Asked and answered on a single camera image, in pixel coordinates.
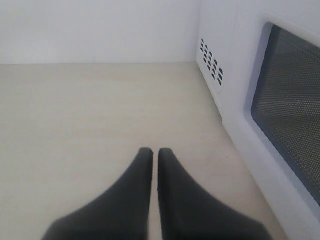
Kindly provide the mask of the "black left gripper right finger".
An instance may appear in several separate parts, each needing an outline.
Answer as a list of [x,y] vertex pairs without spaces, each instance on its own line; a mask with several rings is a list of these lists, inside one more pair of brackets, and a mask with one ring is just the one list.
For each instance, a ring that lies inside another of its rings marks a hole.
[[170,148],[158,152],[158,201],[164,240],[270,240],[260,222],[211,196]]

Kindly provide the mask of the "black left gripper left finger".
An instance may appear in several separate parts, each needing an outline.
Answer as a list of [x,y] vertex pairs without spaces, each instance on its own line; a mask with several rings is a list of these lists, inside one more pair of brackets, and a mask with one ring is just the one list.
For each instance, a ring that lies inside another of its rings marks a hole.
[[123,175],[102,195],[49,227],[45,240],[146,240],[153,151],[140,148]]

